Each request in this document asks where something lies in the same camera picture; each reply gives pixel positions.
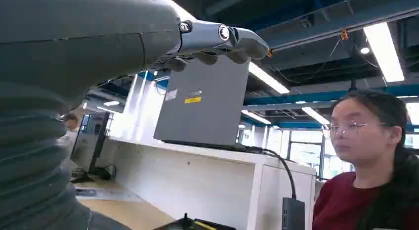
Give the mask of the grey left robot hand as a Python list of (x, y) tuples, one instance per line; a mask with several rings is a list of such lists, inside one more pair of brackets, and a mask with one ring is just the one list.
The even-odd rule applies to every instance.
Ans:
[(268, 52), (251, 30), (181, 20), (161, 0), (0, 0), (0, 113), (65, 114), (107, 79)]

